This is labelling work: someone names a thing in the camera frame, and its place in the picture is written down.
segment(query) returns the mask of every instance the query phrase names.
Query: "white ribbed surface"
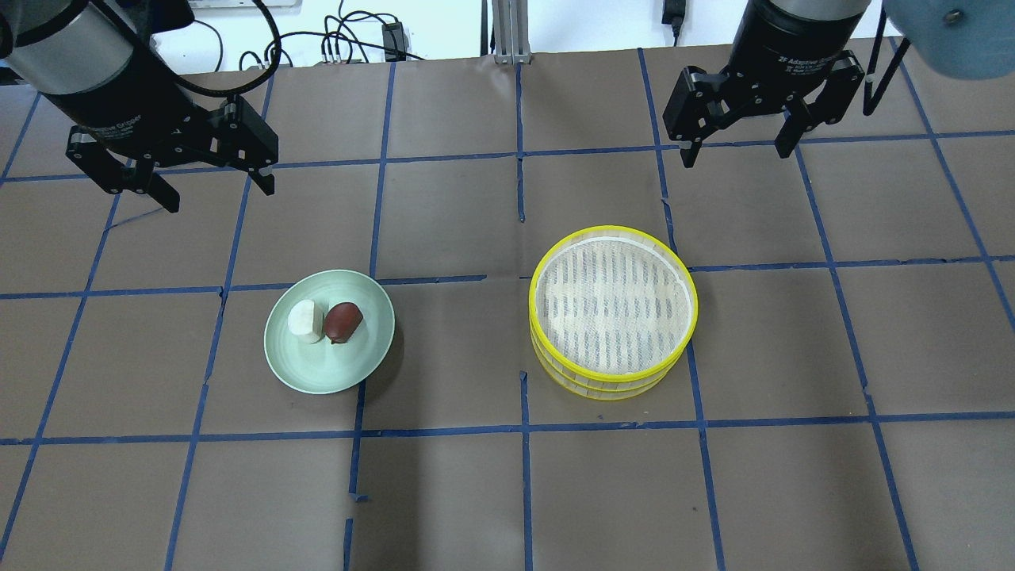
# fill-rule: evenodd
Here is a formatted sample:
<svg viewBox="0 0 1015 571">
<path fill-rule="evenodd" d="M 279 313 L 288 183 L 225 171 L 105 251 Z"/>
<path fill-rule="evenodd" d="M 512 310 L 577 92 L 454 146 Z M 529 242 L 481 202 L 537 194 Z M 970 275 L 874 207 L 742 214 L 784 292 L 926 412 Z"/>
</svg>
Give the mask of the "white ribbed surface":
<svg viewBox="0 0 1015 571">
<path fill-rule="evenodd" d="M 539 325 L 572 363 L 613 375 L 658 365 L 691 325 L 691 296 L 671 260 L 637 236 L 588 237 L 537 276 Z"/>
</svg>

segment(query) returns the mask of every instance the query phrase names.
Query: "metal bracket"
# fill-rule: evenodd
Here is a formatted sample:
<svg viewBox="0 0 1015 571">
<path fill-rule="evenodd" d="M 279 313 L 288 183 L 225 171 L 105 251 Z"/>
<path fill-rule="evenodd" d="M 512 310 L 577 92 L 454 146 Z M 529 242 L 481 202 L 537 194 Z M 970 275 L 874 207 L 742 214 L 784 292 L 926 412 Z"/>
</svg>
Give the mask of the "metal bracket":
<svg viewBox="0 0 1015 571">
<path fill-rule="evenodd" d="M 529 63 L 529 0 L 492 0 L 493 61 L 500 64 Z"/>
</svg>

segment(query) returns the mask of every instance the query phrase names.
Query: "plate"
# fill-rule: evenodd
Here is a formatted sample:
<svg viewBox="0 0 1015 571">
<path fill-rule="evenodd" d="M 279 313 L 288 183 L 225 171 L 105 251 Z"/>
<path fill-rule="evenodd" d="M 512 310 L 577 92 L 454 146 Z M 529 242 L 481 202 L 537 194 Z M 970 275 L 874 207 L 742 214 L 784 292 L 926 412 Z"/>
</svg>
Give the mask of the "plate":
<svg viewBox="0 0 1015 571">
<path fill-rule="evenodd" d="M 302 300 L 323 312 L 342 302 L 356 304 L 363 320 L 345 344 L 328 338 L 300 343 L 289 333 L 288 316 Z M 272 308 L 264 328 L 264 356 L 278 380 L 308 395 L 345 390 L 381 365 L 395 337 L 395 309 L 381 284 L 358 271 L 330 269 L 297 281 Z"/>
</svg>

